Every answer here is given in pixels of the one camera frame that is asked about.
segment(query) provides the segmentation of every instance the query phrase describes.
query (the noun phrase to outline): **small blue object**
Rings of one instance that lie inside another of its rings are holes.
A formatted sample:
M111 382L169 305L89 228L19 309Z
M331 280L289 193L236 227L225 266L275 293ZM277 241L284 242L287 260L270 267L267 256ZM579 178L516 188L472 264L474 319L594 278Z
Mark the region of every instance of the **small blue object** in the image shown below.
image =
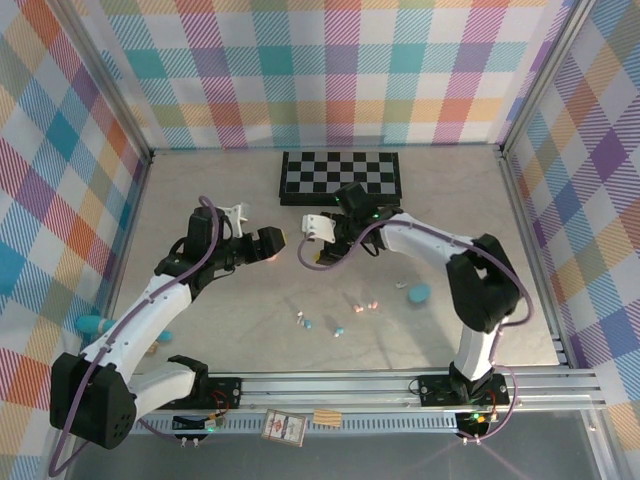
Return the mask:
M418 285L411 287L409 290L409 301L411 303L423 303L428 300L431 296L431 287L424 283L419 283Z

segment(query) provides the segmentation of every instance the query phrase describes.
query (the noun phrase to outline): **blue object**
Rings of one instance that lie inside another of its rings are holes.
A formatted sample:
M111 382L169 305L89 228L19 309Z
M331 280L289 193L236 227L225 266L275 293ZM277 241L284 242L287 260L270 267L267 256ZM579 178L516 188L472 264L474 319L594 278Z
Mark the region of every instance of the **blue object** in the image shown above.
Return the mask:
M98 326L101 321L102 317L100 315L82 315L76 319L76 328L82 333L101 334L109 330L116 323L113 320L106 320L102 325L102 331L100 332L98 331ZM158 341L168 342L171 338L173 338L171 332L165 330L158 336Z
M423 303L427 301L430 296L431 287L424 283L419 283L418 285L411 287L411 290L409 290L409 301L411 303Z

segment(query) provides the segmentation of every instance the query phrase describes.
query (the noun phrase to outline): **small wooden block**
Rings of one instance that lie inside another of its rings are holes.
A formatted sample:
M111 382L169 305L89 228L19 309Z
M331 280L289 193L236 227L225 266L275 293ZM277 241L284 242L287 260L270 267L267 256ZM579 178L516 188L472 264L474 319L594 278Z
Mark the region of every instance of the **small wooden block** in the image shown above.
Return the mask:
M314 410L313 423L340 428L342 425L342 413L333 410Z
M156 353L156 350L158 349L158 345L158 342L153 342L149 349L145 352L145 355L154 355Z

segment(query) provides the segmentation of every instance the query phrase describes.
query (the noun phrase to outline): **wire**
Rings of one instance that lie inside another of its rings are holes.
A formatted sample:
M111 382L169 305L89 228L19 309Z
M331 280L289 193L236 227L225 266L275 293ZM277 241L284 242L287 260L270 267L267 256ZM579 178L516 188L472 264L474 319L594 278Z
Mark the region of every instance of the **wire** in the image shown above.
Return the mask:
M413 390L411 388L411 385L413 385L413 382L417 382L417 381L418 381L417 378L414 378L413 380L411 380L411 382L409 382L409 386L407 388L409 389L409 393L411 393L412 395L418 395L419 396L420 392L417 392L417 391L415 391L415 390Z
M157 435L158 437L162 437L165 440L168 440L170 442L173 443L182 443L182 440L180 440L179 438L176 438L175 435L171 434L171 433L165 433L165 432L161 432L160 430L156 429L155 427L153 427L151 424L147 423L145 420L138 420L138 423L140 423L140 425L142 425L144 428L146 428L147 430L149 430L151 433Z
M491 408L491 415L495 415L497 413L496 404L498 403L496 399L496 394L489 390L489 395L491 396L491 401L493 402L493 407Z
M218 396L217 396L216 394L221 395L222 397L224 397L224 401L225 401L225 403L226 403L225 411L224 411L224 412L222 412L222 411L220 410L220 399L218 399ZM229 407L229 399L227 398L227 395L226 395L224 392L221 392L220 390L214 390L213 392L211 392L211 396L212 396L213 398L215 398L215 400L216 400L216 407L218 407L218 411L220 412L220 413L218 413L218 414L216 415L216 417L222 417L222 416L226 415L226 414L229 412L229 410L230 410L230 407Z
M217 277L215 277L213 280L211 280L212 282L215 282L216 280L220 280L221 278L226 278L229 277L231 275L233 275L234 273L236 273L236 267L235 265L231 268L231 271L225 275L219 275Z
M364 251L365 251L365 252L367 252L367 253L368 253L369 255L371 255L372 257L377 257L377 256L379 256L379 255L380 255L380 249L378 248L378 246L377 246L377 245L374 245L374 248L376 249L376 250L375 250L375 253L374 253L374 252L372 252L371 250L369 250L369 247L367 247L367 245L365 245L364 243L361 243L361 244L360 244L360 246L361 246L362 248L364 248Z
M58 461L60 460L60 455L62 454L62 450L64 449L64 445L65 445L65 443L67 441L67 438L69 437L69 433L71 431L71 426L73 425L73 421L75 420L76 414L78 413L78 408L80 406L80 401L81 401L82 396L83 396L83 394L84 394L84 392L85 392L85 390L87 388L87 384L89 383L89 379L91 378L91 375L95 371L96 367L99 365L99 363L102 360L102 358L107 354L107 352L109 352L111 350L111 345L113 345L113 343L115 342L115 340L118 337L118 335L120 334L120 332L122 332L122 330L131 322L131 320L133 320L136 317L136 315L138 315L138 313L140 313L142 311L142 309L144 307L146 307L149 303L153 303L153 301L159 295L161 295L162 293L166 292L169 288L173 287L174 285L177 285L178 283L180 283L182 280L184 280L188 276L190 276L193 273L197 272L200 269L200 267L202 267L202 265L204 265L206 263L206 261L209 260L209 257L211 256L211 254L213 253L214 249L216 248L216 243L217 243L217 239L218 239L217 233L218 233L218 230L220 228L220 222L219 222L219 219L218 219L218 212L216 211L216 208L213 205L213 203L211 202L211 200L209 200L209 198L205 197L204 195L200 196L198 198L198 201L200 202L200 205L202 205L203 207L208 207L209 210L211 210L211 214L213 215L213 218L214 218L214 228L215 228L216 235L213 237L213 241L211 242L211 245L209 245L209 249L204 254L204 256L200 260L198 260L198 262L193 267L191 267L189 270L187 270L183 274L171 279L169 282L165 283L161 287L157 288L153 293L151 293L149 295L148 298L142 299L142 301L140 303L138 303L135 307L133 307L129 311L129 313L127 315L125 315L124 318L122 318L122 320L120 320L113 327L113 329L110 331L111 333L110 333L109 337L107 338L107 340L105 341L104 346L102 346L102 348L100 348L100 350L98 351L98 354L95 356L95 358L93 359L93 361L91 362L91 364L87 368L87 371L85 372L84 376L82 377L82 380L80 380L80 384L78 385L78 389L76 390L76 394L73 397L73 401L71 402L71 407L69 408L69 414L67 415L67 419L64 422L64 427L62 428L62 433L60 434L60 438L58 438L58 443L56 444L56 448L54 449L53 455L51 457L51 462L49 463L49 471L48 471L48 473L49 473L50 477L57 477L58 475L60 475L69 466L71 461L73 461L74 458L77 458L77 455L79 454L79 452L82 449L84 449L84 447L86 447L86 443L83 444L67 460L65 460L65 462L62 465L57 466Z
M513 410L515 409L516 403L518 401L518 379L516 378L516 374L511 368L505 365L497 365L496 368L501 368L509 372L509 374L511 375L511 380L513 380L513 398L511 399L511 404L509 405L509 409L507 410L507 413L504 416L504 419L500 422L500 424L496 427L494 431L490 433L486 433L481 437L478 437L477 439L473 435L469 435L468 433L463 432L462 430L458 431L458 433L463 437L467 437L472 440L485 440L487 438L491 438L505 427L505 425L511 418L511 415L513 415Z
M186 239L187 237L179 238L178 241L174 243L173 246L169 249L169 253L171 255L175 255L176 253L178 253L178 249L184 244L184 241Z
M407 222L406 220L394 220L393 218L388 219L388 220L381 220L379 222L375 222L372 223L371 225L369 225L367 228L365 228L362 233L360 233L360 235L358 236L358 238L356 239L356 241L353 243L353 246L357 246L359 244L362 244L362 241L367 237L367 235L369 235L369 233L371 233L372 230L382 227L383 225L398 225L398 226L402 226L402 227L409 227L409 228L415 228L418 231L421 231L427 235L431 235L433 237L439 238L440 240L444 240L445 242L448 242L452 245L456 245L458 247L462 247L462 248L466 248L467 250L475 253L476 255L479 255L483 258L485 258L486 260L488 260L489 262L491 262L493 265L495 265L498 270L500 270L502 273L504 273L507 278L509 278L509 280L511 280L516 287L518 288L518 290L520 291L520 293L522 294L522 296L525 299L525 302L527 304L527 314L524 316L524 318L522 320L518 320L517 322L510 322L510 323L500 323L498 325L498 328L496 330L496 336L493 340L493 344L491 345L491 351L489 353L489 361L491 362L491 364L493 365L493 360L496 354L496 349L498 346L498 342L502 333L502 330L504 328L511 328L511 327L518 327L520 325L524 325L525 323L529 322L529 320L531 320L531 318L533 317L533 312L534 312L534 306L533 306L533 299L531 298L531 295L529 294L529 291L526 289L526 287L523 285L522 281L518 278L518 276L511 271L510 268L508 268L504 263L502 263L500 260L498 260L496 257L494 257L493 255L491 255L488 252L485 252L484 250L482 250L481 248L476 247L475 245L472 245L471 243L467 243L464 242L462 240L458 240L455 237L452 237L451 235L447 235L446 233L443 232L439 232L437 230L434 230L432 228L429 228L426 225L423 225L421 223L413 223L413 222ZM304 265L306 268L308 268L309 270L314 270L316 272L326 272L328 270L332 270L334 268L336 268L339 265L342 265L344 262L347 261L347 259L349 259L354 253L355 253L355 249L351 248L349 249L349 251L346 253L346 255L344 257L342 257L340 260L338 260L336 263L334 263L333 265L328 265L328 266L320 266L320 265L314 265L311 264L309 262L307 262L304 257L302 256L302 249L305 245L305 243L311 239L311 237L313 237L312 233L309 233L307 235L304 236L304 238L302 239L302 241L300 242L300 245L298 245L298 260L300 261L300 263L302 263L302 265Z

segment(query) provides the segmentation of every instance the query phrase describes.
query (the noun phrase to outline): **colorful plaid pattern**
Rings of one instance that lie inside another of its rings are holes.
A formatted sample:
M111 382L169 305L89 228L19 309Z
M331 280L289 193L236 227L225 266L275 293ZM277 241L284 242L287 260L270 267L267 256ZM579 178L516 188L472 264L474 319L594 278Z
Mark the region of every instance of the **colorful plaid pattern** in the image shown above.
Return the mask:
M547 32L547 36L544 38L544 42L542 42L542 46L536 55L535 60L531 64L531 68L529 68L529 72L525 78L525 81L520 86L520 90L518 90L518 95L511 106L511 110L509 110L509 114L507 115L507 120L504 122L502 129L500 130L500 134L498 135L498 143L503 144L504 139L506 138L513 122L518 118L520 114L520 110L522 109L522 105L529 94L529 90L531 90L531 86L533 85L536 77L538 76L538 72L544 65L544 61L546 60L549 52L551 51L551 47L553 46L553 42L555 41L560 29L564 25L569 12L571 11L571 7L576 2L576 0L562 0L562 6L558 10L555 19L553 20L553 24L551 28Z
M640 1L600 0L514 168L578 362L640 478Z
M142 163L45 0L0 2L0 479L31 479L50 365L105 304Z
M75 3L149 142L190 149L486 141L561 1Z

